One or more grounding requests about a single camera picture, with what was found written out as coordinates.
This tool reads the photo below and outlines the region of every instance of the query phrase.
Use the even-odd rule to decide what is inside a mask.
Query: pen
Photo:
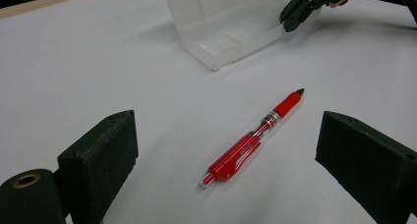
[[[246,159],[261,145],[261,139],[301,100],[304,88],[290,93],[265,118],[239,139],[208,168],[208,174],[200,184],[206,188],[212,181],[227,181],[242,166]]]

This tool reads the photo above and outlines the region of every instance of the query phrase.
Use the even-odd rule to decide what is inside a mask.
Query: plastic box
[[[167,0],[182,45],[214,71],[274,43],[290,0]]]

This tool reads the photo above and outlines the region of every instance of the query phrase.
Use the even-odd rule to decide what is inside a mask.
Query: table
[[[323,112],[417,149],[417,32],[405,7],[323,8],[218,72],[181,46],[165,0],[55,4],[0,20],[0,43],[2,182],[55,171],[101,119],[135,110],[139,158],[104,223],[375,223],[315,161]],[[211,163],[301,87],[302,102],[250,162],[201,189]]]

